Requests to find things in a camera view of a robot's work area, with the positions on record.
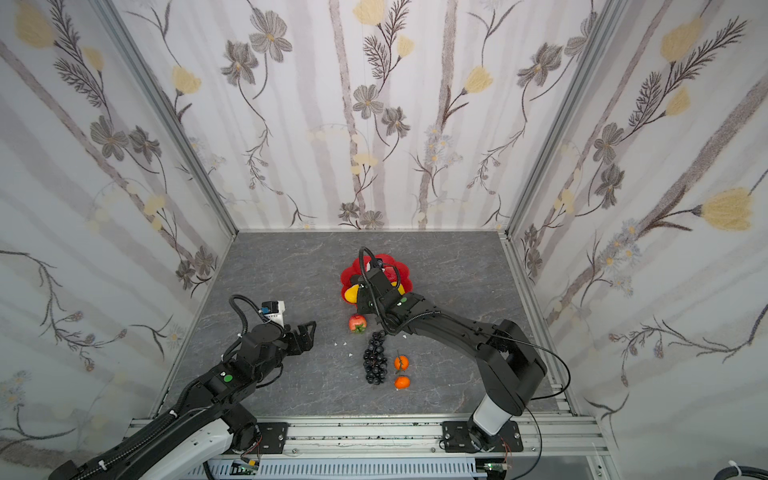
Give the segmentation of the yellow fake pear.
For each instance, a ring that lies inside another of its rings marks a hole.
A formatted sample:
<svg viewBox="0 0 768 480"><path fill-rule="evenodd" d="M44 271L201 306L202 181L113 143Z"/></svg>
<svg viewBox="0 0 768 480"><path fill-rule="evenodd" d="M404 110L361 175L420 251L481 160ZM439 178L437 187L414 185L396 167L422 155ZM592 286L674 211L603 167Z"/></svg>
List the yellow fake pear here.
<svg viewBox="0 0 768 480"><path fill-rule="evenodd" d="M342 297L345 302L356 305L358 303L358 292L360 289L359 284L353 284L350 287L346 288L343 293Z"/></svg>

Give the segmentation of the red fake apple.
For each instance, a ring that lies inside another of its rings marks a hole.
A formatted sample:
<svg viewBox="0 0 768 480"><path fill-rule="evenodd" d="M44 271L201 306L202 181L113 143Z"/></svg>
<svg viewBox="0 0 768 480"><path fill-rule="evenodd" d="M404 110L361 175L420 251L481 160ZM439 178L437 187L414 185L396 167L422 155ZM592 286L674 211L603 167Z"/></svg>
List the red fake apple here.
<svg viewBox="0 0 768 480"><path fill-rule="evenodd" d="M348 328L352 333L364 333L367 326L367 319L363 315L354 314L349 317Z"/></svg>

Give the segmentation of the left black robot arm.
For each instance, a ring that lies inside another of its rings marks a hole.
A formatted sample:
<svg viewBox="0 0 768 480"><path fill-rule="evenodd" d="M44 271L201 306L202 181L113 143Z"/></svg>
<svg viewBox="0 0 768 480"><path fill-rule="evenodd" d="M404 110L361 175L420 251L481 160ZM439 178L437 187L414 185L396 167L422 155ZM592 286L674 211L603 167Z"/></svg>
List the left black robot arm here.
<svg viewBox="0 0 768 480"><path fill-rule="evenodd" d="M296 330L275 322L240 333L222 360L184 387L175 404L117 446L81 465L68 460L51 479L178 478L235 440L244 448L258 441L258 422L241 401L269 386L284 359L310 351L317 323Z"/></svg>

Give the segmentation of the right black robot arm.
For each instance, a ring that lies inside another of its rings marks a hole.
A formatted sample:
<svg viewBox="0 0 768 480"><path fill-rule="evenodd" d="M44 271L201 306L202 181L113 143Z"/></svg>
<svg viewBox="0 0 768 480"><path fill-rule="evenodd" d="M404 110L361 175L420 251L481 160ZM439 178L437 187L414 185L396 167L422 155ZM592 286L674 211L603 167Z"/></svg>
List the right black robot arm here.
<svg viewBox="0 0 768 480"><path fill-rule="evenodd" d="M485 390L466 426L444 441L454 451L492 451L509 438L504 431L522 415L547 375L537 345L514 322L470 320L444 310L424 296L402 293L381 268L352 277L359 314L377 316L384 332L425 336L472 358Z"/></svg>

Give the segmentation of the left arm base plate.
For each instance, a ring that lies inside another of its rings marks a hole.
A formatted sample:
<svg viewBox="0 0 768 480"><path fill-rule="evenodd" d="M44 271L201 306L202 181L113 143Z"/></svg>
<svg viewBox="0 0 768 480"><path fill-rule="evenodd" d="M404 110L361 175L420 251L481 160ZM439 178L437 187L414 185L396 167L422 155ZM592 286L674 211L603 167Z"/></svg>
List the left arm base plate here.
<svg viewBox="0 0 768 480"><path fill-rule="evenodd" d="M248 424L240 435L238 450L246 455L282 454L288 438L288 429L288 422Z"/></svg>

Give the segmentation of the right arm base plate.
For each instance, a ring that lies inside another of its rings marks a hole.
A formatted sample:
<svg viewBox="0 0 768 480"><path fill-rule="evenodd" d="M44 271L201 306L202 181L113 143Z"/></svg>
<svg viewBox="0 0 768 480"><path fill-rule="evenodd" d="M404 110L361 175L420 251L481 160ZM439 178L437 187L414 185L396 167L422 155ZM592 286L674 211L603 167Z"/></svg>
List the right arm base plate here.
<svg viewBox="0 0 768 480"><path fill-rule="evenodd" d="M447 453L518 453L524 450L519 426L511 420L494 435L485 433L469 420L444 421L441 428L441 445Z"/></svg>

